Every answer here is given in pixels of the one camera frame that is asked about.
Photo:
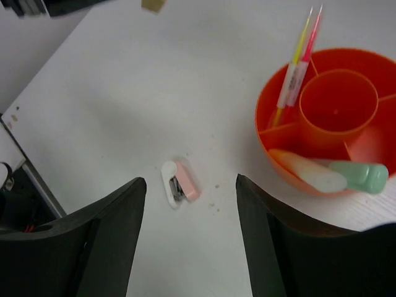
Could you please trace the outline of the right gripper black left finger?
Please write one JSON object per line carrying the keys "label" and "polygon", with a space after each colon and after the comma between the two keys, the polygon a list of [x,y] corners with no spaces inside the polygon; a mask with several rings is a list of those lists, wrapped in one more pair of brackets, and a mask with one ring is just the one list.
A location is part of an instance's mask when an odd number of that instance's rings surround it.
{"label": "right gripper black left finger", "polygon": [[126,296],[146,192],[135,178],[29,233],[2,233],[1,296]]}

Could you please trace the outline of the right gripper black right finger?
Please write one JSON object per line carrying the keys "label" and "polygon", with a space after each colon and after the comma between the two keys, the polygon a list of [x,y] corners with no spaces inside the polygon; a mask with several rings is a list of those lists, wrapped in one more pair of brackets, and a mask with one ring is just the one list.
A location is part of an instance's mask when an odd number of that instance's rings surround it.
{"label": "right gripper black right finger", "polygon": [[236,198],[254,296],[394,296],[395,225],[352,231],[286,205],[249,178]]}

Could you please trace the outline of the thick yellow highlighter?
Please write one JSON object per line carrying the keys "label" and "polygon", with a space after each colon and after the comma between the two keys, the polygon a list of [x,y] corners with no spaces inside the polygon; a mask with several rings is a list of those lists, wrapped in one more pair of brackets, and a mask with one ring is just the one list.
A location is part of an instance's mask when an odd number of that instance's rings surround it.
{"label": "thick yellow highlighter", "polygon": [[330,194],[347,188],[347,180],[340,173],[296,153],[270,149],[269,155],[282,167],[319,192]]}

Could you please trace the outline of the pale green white highlighter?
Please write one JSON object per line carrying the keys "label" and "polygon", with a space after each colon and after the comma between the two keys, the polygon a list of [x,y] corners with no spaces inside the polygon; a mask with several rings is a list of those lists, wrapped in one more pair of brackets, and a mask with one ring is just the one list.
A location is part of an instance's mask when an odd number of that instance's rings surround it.
{"label": "pale green white highlighter", "polygon": [[369,194],[381,193],[389,178],[387,167],[378,163],[332,161],[328,167],[345,177],[347,189]]}

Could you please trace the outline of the pink highlighter pen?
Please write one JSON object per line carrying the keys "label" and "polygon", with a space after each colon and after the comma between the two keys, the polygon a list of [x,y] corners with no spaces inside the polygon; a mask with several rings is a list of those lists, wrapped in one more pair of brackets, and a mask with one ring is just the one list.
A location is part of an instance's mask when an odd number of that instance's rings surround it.
{"label": "pink highlighter pen", "polygon": [[283,122],[289,121],[293,114],[293,110],[297,101],[299,91],[303,84],[303,80],[308,70],[309,62],[316,42],[317,33],[321,24],[323,5],[320,6],[314,23],[310,26],[308,33],[305,33],[303,47],[299,52],[294,73],[291,78],[288,94],[286,96],[287,103],[283,112]]}

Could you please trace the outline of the small tan wooden block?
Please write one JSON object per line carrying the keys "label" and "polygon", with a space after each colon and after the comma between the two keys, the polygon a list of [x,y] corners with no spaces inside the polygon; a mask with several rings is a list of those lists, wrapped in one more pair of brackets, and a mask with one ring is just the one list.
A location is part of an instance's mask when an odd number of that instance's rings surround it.
{"label": "small tan wooden block", "polygon": [[158,14],[165,3],[166,0],[141,0],[141,7],[146,11]]}

